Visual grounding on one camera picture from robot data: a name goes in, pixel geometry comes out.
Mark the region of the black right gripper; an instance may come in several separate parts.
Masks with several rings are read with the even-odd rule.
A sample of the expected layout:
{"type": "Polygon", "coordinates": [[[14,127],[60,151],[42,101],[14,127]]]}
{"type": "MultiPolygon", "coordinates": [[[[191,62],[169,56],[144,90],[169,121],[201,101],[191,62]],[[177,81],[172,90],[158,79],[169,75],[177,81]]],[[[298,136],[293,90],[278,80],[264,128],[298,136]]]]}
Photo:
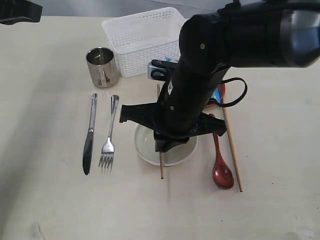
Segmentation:
{"type": "Polygon", "coordinates": [[[212,132],[223,135],[227,130],[225,121],[203,113],[203,109],[227,70],[221,67],[201,75],[179,62],[171,78],[164,81],[158,103],[123,104],[119,122],[132,121],[152,130],[160,128],[162,134],[154,131],[153,137],[155,151],[162,153],[186,144],[192,136],[212,132]]]}

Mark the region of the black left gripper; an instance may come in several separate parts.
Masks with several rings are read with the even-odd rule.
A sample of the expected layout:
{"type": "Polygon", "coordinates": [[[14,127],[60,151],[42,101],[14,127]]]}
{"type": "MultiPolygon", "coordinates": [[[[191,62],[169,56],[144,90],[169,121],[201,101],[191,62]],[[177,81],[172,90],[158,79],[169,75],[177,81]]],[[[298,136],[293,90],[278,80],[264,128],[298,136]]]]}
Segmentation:
{"type": "Polygon", "coordinates": [[[29,0],[1,0],[0,23],[14,25],[16,23],[39,23],[43,7],[29,0]]]}

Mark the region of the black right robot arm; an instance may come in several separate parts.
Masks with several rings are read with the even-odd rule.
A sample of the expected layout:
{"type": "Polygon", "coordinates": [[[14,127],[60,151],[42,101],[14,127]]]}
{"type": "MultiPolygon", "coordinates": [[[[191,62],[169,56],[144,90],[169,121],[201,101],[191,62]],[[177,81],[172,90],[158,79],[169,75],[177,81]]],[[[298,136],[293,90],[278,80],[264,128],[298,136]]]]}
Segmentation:
{"type": "Polygon", "coordinates": [[[123,105],[120,111],[121,123],[132,121],[153,130],[157,152],[168,152],[194,136],[226,132],[226,123],[203,109],[230,68],[312,65],[320,56],[320,3],[230,3],[187,20],[179,50],[178,62],[166,66],[157,101],[123,105]]]}

